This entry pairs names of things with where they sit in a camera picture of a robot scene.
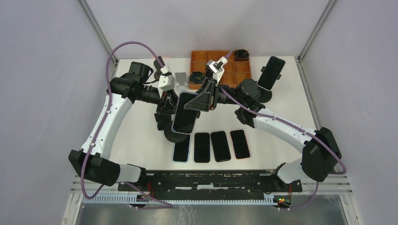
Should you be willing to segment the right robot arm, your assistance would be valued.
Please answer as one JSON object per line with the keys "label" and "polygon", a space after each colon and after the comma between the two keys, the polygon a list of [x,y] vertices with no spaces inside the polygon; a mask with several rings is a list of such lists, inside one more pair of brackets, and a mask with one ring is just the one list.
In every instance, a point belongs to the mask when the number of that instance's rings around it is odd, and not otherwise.
{"label": "right robot arm", "polygon": [[323,182],[328,175],[337,174],[337,164],[346,173],[342,155],[333,133],[321,127],[318,130],[298,125],[284,119],[261,104],[257,99],[261,92],[256,81],[244,79],[237,87],[217,84],[215,79],[206,78],[200,89],[189,93],[187,102],[179,102],[185,110],[208,112],[218,104],[237,104],[238,120],[252,128],[268,132],[294,147],[301,158],[282,163],[272,173],[271,186],[276,191],[284,191],[290,183],[310,178]]}

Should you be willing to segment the black round phone stand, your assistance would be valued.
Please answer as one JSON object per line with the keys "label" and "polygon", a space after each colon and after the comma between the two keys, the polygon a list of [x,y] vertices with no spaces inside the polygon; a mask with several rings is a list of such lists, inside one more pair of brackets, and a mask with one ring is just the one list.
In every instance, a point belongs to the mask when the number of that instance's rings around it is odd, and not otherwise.
{"label": "black round phone stand", "polygon": [[187,134],[180,134],[180,133],[173,132],[172,131],[172,121],[169,121],[165,125],[164,136],[168,141],[170,141],[172,143],[182,143],[189,137],[189,135],[187,135]]}

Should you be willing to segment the black round object in tray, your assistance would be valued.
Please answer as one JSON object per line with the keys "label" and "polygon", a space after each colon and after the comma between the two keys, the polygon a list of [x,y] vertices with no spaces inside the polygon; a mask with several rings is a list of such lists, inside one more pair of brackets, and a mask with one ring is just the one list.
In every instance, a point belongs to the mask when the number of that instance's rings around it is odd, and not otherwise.
{"label": "black round object in tray", "polygon": [[234,51],[235,61],[248,61],[249,56],[250,56],[249,52],[245,49],[238,49]]}

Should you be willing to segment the small black folding stand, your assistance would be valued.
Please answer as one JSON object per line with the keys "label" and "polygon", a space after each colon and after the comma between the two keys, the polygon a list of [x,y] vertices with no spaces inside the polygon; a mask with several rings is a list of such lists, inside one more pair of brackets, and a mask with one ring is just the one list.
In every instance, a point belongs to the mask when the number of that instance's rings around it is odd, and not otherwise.
{"label": "small black folding stand", "polygon": [[165,126],[171,121],[171,115],[169,114],[159,114],[156,112],[154,117],[157,123],[158,131],[163,131]]}

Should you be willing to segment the blue case phone on table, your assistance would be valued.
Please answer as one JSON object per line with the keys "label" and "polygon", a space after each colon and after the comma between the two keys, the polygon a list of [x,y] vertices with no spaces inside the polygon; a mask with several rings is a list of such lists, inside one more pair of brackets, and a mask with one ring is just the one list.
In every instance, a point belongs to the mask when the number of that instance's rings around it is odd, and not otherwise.
{"label": "blue case phone on table", "polygon": [[189,159],[190,153],[190,137],[187,137],[184,141],[176,143],[174,145],[174,152],[172,160],[178,163],[186,163]]}

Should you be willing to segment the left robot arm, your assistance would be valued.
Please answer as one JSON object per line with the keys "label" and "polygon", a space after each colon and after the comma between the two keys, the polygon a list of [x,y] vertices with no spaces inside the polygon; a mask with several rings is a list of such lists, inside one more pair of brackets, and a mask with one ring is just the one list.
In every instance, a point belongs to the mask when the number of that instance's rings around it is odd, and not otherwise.
{"label": "left robot arm", "polygon": [[[108,81],[104,108],[79,150],[72,150],[69,161],[82,182],[93,181],[105,186],[129,182],[136,191],[147,186],[146,170],[137,165],[122,165],[110,161],[114,140],[127,112],[135,101],[157,106],[154,114],[157,129],[163,131],[171,124],[177,101],[175,79],[165,63],[158,58],[155,70],[139,62],[132,62],[129,71]],[[158,74],[158,87],[149,84],[150,72]]]}

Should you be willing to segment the aluminium frame rail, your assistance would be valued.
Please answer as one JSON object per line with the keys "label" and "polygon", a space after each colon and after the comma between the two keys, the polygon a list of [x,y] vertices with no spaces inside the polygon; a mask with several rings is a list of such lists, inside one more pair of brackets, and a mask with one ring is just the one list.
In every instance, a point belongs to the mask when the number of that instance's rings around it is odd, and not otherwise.
{"label": "aluminium frame rail", "polygon": [[348,178],[344,175],[332,175],[323,182],[310,178],[283,184],[276,176],[262,171],[220,171],[220,172],[187,172],[187,171],[150,171],[145,181],[137,187],[153,191],[155,196],[171,194],[176,191],[240,191],[244,194],[286,194],[289,191],[298,194],[309,194],[317,189],[319,194],[352,193]]}

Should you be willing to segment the brown base phone stand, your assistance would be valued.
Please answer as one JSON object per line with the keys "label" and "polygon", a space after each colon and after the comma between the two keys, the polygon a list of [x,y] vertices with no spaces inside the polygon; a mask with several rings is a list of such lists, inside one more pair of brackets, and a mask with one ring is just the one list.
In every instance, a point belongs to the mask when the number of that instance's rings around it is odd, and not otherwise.
{"label": "brown base phone stand", "polygon": [[160,79],[160,77],[163,75],[161,69],[165,65],[162,57],[158,56],[158,58],[156,60],[154,60],[153,65],[156,69],[153,76],[154,76],[155,80],[158,81]]}

